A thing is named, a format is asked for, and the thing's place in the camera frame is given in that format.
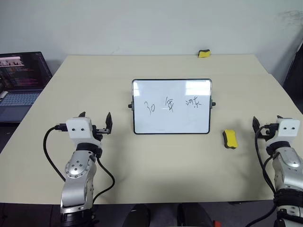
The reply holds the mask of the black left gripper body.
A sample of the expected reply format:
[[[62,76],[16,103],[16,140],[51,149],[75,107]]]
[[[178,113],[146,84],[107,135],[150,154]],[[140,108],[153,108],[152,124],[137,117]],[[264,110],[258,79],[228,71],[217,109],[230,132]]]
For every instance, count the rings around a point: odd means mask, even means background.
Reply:
[[[96,140],[102,141],[103,134],[110,134],[110,129],[108,128],[97,129],[96,125],[92,125],[92,134]]]

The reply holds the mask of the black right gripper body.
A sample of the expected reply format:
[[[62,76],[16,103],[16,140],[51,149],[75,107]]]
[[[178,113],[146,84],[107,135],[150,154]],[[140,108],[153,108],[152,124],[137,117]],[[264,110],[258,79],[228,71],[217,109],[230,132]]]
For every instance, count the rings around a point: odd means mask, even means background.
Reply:
[[[263,125],[257,130],[257,138],[263,139],[264,141],[268,141],[274,137],[277,130],[278,123],[270,123]]]

